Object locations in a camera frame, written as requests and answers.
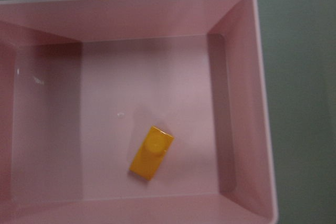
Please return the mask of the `orange toy block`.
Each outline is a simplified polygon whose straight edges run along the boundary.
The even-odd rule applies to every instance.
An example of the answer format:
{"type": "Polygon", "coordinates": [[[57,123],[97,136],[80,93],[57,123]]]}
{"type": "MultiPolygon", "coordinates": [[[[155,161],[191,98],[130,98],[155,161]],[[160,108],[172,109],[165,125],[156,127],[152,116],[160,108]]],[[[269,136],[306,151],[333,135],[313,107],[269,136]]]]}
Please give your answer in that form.
{"type": "Polygon", "coordinates": [[[146,180],[151,180],[173,140],[172,135],[152,126],[135,154],[129,170],[146,180]]]}

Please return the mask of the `pink plastic box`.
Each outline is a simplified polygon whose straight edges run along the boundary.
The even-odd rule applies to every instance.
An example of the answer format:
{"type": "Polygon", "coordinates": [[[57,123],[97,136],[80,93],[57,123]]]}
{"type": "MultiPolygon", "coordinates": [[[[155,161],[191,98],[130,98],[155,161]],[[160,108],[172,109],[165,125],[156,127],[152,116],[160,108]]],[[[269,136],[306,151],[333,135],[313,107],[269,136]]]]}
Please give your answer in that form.
{"type": "Polygon", "coordinates": [[[1,223],[277,221],[257,0],[1,1],[1,223]]]}

